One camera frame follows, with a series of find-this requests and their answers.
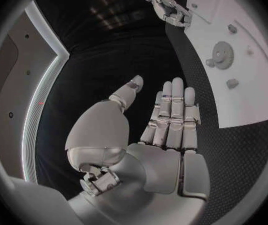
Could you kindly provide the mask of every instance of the gear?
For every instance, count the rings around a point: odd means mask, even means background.
[[[228,69],[234,61],[234,51],[225,41],[219,41],[213,48],[212,59],[218,69]]]

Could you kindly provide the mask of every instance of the illuminated strip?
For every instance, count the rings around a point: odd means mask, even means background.
[[[25,9],[25,12],[43,39],[57,54],[35,89],[22,131],[21,161],[23,177],[26,181],[37,183],[35,145],[39,121],[51,88],[61,69],[68,61],[70,54],[46,22],[34,1]]]

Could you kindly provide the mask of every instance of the led light strip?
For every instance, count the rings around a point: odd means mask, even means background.
[[[61,69],[68,61],[70,54],[57,38],[34,1],[25,9],[25,13],[43,39],[57,54],[57,57],[52,61],[42,76],[33,94],[26,113],[22,132],[21,160],[23,177],[26,181],[37,183],[35,145],[39,121],[51,88]]]

